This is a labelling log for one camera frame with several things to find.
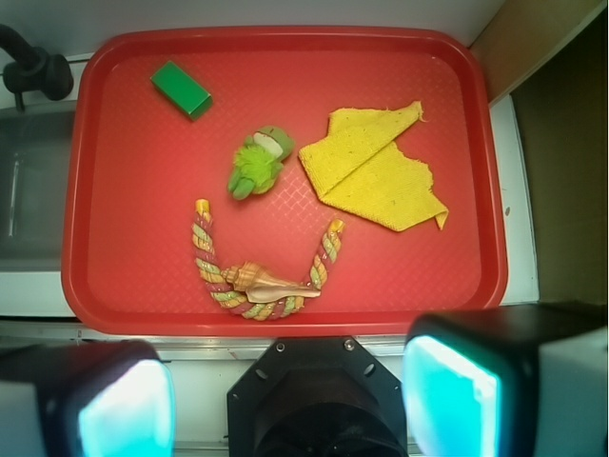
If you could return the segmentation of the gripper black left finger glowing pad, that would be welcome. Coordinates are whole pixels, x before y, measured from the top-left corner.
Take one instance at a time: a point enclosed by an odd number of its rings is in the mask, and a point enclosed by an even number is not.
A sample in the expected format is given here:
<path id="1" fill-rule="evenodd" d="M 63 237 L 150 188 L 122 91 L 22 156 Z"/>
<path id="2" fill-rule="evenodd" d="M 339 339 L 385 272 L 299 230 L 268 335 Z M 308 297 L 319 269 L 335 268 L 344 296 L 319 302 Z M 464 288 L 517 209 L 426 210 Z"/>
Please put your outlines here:
<path id="1" fill-rule="evenodd" d="M 171 374 L 143 341 L 1 350 L 4 456 L 170 456 Z"/>

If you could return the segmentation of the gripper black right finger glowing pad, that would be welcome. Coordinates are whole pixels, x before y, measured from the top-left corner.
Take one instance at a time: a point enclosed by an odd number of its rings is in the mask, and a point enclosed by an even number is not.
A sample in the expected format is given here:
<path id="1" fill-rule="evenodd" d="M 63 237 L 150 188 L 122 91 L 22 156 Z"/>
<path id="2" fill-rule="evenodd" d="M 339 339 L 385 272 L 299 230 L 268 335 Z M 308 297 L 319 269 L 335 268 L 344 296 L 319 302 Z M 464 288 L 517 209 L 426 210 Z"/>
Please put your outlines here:
<path id="1" fill-rule="evenodd" d="M 403 403 L 426 456 L 604 456 L 608 309 L 425 313 L 404 346 Z"/>

